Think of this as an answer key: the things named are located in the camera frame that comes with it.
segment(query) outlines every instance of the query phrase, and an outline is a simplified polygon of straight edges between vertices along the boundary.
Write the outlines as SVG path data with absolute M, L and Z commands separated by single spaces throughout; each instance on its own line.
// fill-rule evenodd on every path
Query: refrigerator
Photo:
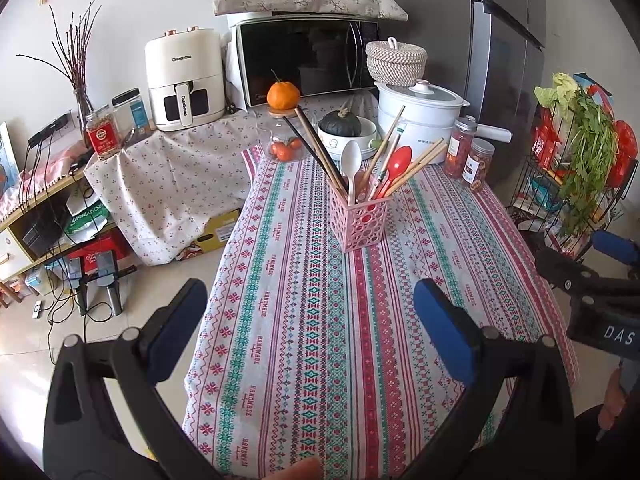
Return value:
M 383 20 L 380 39 L 423 46 L 424 78 L 470 102 L 463 113 L 511 130 L 494 142 L 487 176 L 495 186 L 518 171 L 530 149 L 546 40 L 545 0 L 396 0 L 407 22 Z

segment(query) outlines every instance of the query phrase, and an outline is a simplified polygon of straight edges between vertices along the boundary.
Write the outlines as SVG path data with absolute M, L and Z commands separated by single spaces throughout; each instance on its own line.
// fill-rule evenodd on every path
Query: spice jar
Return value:
M 120 139 L 116 132 L 113 115 L 109 105 L 87 115 L 86 130 L 95 154 L 100 160 L 106 160 L 120 151 Z
M 146 116 L 145 104 L 140 97 L 140 90 L 132 88 L 111 100 L 116 127 L 121 138 L 135 129 L 129 144 L 135 144 L 139 140 L 146 139 L 151 134 L 151 126 Z
M 460 178 L 465 169 L 466 158 L 471 149 L 478 124 L 473 118 L 458 117 L 454 123 L 449 141 L 449 150 L 444 159 L 442 171 L 451 178 Z
M 462 172 L 464 183 L 471 191 L 478 192 L 482 189 L 494 151 L 495 147 L 484 139 L 474 139 L 471 142 L 469 156 Z

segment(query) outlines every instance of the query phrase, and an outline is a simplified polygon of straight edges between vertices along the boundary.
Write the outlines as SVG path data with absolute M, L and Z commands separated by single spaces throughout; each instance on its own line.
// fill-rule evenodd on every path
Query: human hand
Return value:
M 322 480 L 322 476 L 322 465 L 318 457 L 312 456 L 276 471 L 264 480 Z
M 609 431 L 616 421 L 616 417 L 625 407 L 626 395 L 620 388 L 620 368 L 616 368 L 607 384 L 604 394 L 604 404 L 598 414 L 598 425 L 605 431 Z

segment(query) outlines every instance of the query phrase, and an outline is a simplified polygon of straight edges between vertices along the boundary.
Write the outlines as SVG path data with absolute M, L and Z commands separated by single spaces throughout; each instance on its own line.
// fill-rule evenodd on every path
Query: patterned tablecloth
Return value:
M 412 308 L 425 277 L 508 338 L 553 334 L 576 380 L 557 305 L 490 190 L 430 166 L 394 194 L 383 242 L 350 254 L 328 208 L 310 158 L 258 165 L 186 378 L 184 431 L 216 468 L 262 478 L 317 455 L 326 478 L 401 472 L 461 392 Z

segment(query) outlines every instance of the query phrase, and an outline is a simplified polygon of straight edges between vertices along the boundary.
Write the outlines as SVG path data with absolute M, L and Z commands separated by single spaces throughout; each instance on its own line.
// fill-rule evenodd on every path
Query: red spoon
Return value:
M 386 190 L 393 184 L 394 180 L 401 176 L 411 164 L 411 157 L 413 153 L 411 147 L 403 146 L 395 150 L 391 158 L 389 159 L 389 165 L 387 167 L 388 173 L 386 174 L 385 183 L 380 188 L 380 191 L 376 194 L 376 199 L 383 198 Z

